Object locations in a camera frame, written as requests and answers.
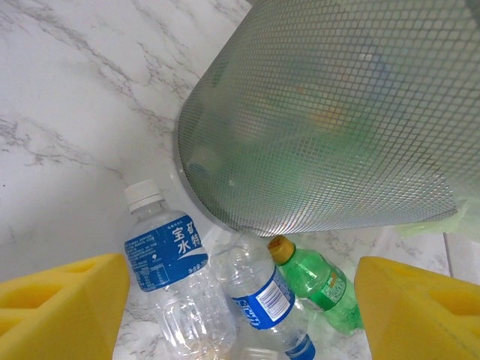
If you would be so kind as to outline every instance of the barcode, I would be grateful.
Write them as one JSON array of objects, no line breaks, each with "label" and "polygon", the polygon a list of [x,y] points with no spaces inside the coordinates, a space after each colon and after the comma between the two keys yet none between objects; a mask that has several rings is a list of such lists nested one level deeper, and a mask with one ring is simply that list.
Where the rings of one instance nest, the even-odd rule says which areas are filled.
[{"label": "barcode", "polygon": [[271,321],[280,319],[290,307],[288,299],[274,281],[256,296],[256,300],[262,305]]}]

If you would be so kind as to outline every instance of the bottle cap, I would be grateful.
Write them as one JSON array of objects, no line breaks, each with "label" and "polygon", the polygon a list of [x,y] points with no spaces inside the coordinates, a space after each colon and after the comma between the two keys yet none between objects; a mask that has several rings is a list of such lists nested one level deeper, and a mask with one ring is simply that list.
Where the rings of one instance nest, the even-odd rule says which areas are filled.
[{"label": "bottle cap", "polygon": [[279,266],[288,262],[295,252],[295,244],[282,235],[275,236],[270,243],[268,243],[267,248],[270,251],[273,261]]},{"label": "bottle cap", "polygon": [[310,336],[305,334],[303,341],[295,349],[285,353],[292,360],[314,360],[315,352],[314,343],[310,340]]},{"label": "bottle cap", "polygon": [[153,180],[145,180],[127,187],[124,190],[124,194],[127,198],[130,212],[133,212],[142,206],[164,199],[161,195],[160,189]]}]

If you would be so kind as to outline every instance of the bottle label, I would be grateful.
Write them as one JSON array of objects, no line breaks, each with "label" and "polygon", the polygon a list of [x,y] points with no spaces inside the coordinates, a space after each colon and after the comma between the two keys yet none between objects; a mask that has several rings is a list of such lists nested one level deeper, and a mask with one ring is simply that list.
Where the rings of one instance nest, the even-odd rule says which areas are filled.
[{"label": "bottle label", "polygon": [[347,278],[344,272],[329,261],[325,261],[330,265],[328,280],[319,292],[309,298],[308,302],[311,308],[315,308],[316,305],[322,311],[330,310],[338,304],[347,289]]},{"label": "bottle label", "polygon": [[186,278],[209,261],[188,215],[132,238],[124,247],[140,289],[146,292]]},{"label": "bottle label", "polygon": [[313,359],[315,357],[315,352],[315,346],[312,344],[310,336],[305,334],[301,343],[293,349],[286,351],[285,355],[291,359]]},{"label": "bottle label", "polygon": [[255,329],[270,329],[293,309],[295,294],[277,267],[262,289],[253,295],[232,298]]}]

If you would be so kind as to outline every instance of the white bottle cap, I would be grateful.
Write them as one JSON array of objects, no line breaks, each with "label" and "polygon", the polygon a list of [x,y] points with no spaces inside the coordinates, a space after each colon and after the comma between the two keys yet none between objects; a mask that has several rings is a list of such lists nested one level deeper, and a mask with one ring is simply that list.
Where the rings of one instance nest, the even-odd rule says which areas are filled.
[{"label": "white bottle cap", "polygon": [[130,212],[133,212],[142,206],[164,199],[161,195],[160,189],[153,180],[138,182],[135,185],[127,187],[124,190],[124,193],[127,198]]}]

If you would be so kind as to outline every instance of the yellow bottle cap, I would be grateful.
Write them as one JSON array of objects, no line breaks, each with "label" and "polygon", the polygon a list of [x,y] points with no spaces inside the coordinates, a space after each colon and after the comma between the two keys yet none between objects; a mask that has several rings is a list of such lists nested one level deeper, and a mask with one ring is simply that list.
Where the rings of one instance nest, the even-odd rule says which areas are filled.
[{"label": "yellow bottle cap", "polygon": [[282,235],[275,236],[268,243],[267,248],[270,251],[273,261],[279,266],[290,260],[290,257],[292,257],[295,252],[295,244]]}]

